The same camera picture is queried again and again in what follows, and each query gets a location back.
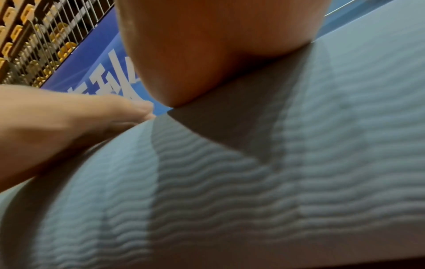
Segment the gray mat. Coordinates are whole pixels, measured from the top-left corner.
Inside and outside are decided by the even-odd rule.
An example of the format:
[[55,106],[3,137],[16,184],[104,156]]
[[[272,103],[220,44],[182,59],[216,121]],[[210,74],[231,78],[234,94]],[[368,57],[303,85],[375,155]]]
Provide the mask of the gray mat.
[[424,256],[424,10],[394,1],[3,194],[4,267]]

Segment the wavy textured surface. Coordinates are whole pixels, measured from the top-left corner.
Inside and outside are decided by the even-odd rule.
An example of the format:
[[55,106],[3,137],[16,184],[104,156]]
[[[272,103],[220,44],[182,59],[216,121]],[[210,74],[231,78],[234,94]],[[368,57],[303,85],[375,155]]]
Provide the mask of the wavy textured surface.
[[3,194],[4,267],[424,256],[424,8],[388,4]]

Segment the ridged surface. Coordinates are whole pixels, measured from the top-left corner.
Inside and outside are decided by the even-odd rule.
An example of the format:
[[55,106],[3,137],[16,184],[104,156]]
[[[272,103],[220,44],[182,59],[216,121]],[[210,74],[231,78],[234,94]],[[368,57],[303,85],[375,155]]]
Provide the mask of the ridged surface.
[[425,255],[424,9],[390,3],[9,194],[4,266]]

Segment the hand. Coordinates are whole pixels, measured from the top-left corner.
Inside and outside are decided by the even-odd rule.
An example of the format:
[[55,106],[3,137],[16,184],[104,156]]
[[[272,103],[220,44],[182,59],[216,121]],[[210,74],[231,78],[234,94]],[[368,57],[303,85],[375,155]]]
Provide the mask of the hand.
[[153,119],[152,110],[117,95],[0,85],[0,191]]

